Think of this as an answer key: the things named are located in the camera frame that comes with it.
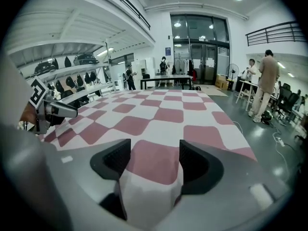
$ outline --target railing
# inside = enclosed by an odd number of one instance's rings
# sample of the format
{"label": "railing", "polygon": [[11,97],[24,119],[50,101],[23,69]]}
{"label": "railing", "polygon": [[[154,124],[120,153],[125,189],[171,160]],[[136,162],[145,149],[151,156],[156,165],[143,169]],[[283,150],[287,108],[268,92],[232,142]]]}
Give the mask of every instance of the railing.
{"label": "railing", "polygon": [[306,42],[296,21],[284,22],[246,34],[247,44],[268,44],[273,42]]}
{"label": "railing", "polygon": [[138,18],[151,30],[151,25],[147,22],[147,20],[143,17],[143,15],[139,12],[139,10],[129,1],[129,0],[120,0],[124,3],[127,7],[129,7],[134,14],[138,16]]}

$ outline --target mannequin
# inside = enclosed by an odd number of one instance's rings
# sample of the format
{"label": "mannequin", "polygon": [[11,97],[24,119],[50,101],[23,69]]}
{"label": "mannequin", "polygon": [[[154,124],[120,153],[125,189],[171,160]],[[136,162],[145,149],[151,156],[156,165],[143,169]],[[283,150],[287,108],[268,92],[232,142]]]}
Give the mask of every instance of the mannequin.
{"label": "mannequin", "polygon": [[167,74],[167,72],[166,72],[167,71],[167,63],[166,63],[166,57],[165,56],[162,57],[162,60],[160,62],[159,67],[160,67],[160,75],[166,75]]}
{"label": "mannequin", "polygon": [[[172,69],[173,69],[173,63],[168,62],[167,63],[167,69],[166,69],[166,75],[167,76],[171,76],[172,75]],[[174,80],[167,80],[167,82],[168,83],[170,82],[172,84],[172,86],[174,86]]]}

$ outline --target cable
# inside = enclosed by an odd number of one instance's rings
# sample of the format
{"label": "cable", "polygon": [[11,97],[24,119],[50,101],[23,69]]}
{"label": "cable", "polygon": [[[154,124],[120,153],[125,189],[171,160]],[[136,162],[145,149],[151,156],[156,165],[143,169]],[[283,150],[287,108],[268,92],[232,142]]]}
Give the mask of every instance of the cable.
{"label": "cable", "polygon": [[232,122],[237,123],[237,124],[240,126],[241,132],[242,132],[242,134],[243,134],[243,130],[242,130],[241,125],[240,125],[237,121],[232,121]]}
{"label": "cable", "polygon": [[274,138],[274,140],[275,140],[275,142],[276,142],[276,145],[275,145],[275,151],[283,158],[283,160],[284,160],[284,163],[285,163],[285,169],[286,169],[286,171],[287,171],[287,178],[284,180],[284,181],[287,181],[288,179],[289,179],[289,177],[290,177],[290,172],[289,172],[289,167],[288,167],[288,164],[287,164],[287,161],[285,160],[285,158],[284,158],[284,156],[277,150],[277,144],[279,143],[279,141],[277,140],[279,137],[275,137],[274,136],[274,134],[275,133],[277,133],[278,135],[279,135],[279,130],[278,130],[278,128],[276,128],[276,130],[277,130],[277,132],[274,132],[273,133],[273,138]]}
{"label": "cable", "polygon": [[293,151],[294,151],[294,153],[295,153],[295,155],[296,155],[296,157],[298,158],[298,161],[299,161],[299,163],[301,163],[301,159],[300,159],[300,157],[298,156],[298,153],[297,153],[297,151],[291,146],[291,145],[289,145],[289,144],[286,144],[286,143],[284,143],[285,145],[287,145],[287,146],[289,146]]}

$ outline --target balcony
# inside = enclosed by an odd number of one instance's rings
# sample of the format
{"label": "balcony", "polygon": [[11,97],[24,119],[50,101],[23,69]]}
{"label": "balcony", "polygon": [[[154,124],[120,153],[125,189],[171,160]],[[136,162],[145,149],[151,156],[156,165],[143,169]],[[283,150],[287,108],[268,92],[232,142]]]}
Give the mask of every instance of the balcony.
{"label": "balcony", "polygon": [[274,42],[307,42],[296,21],[284,22],[246,34],[248,46]]}

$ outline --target white shelf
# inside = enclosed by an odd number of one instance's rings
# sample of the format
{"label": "white shelf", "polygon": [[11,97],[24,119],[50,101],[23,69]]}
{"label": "white shelf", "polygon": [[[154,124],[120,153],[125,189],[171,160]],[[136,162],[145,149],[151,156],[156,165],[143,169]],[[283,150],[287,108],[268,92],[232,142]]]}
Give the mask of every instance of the white shelf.
{"label": "white shelf", "polygon": [[45,73],[43,75],[38,76],[38,78],[44,82],[44,83],[48,83],[48,82],[52,82],[58,79],[62,79],[71,75],[75,75],[75,74],[83,74],[85,72],[90,72],[92,70],[95,70],[97,68],[100,67],[104,67],[104,66],[108,66],[108,64],[86,64],[86,65],[78,65],[78,66],[71,66],[71,67],[64,67],[64,68],[60,68],[58,70],[55,71],[51,71],[48,73]]}
{"label": "white shelf", "polygon": [[106,89],[106,88],[112,87],[112,86],[113,86],[112,82],[109,82],[109,83],[106,83],[106,84],[94,85],[91,88],[88,88],[88,89],[85,89],[85,90],[82,90],[82,91],[79,91],[79,92],[75,92],[74,94],[59,100],[59,102],[68,104],[68,103],[73,102],[73,101],[75,101],[79,98],[82,98],[83,96],[87,96],[88,94],[90,94],[92,92],[95,92],[97,90]]}

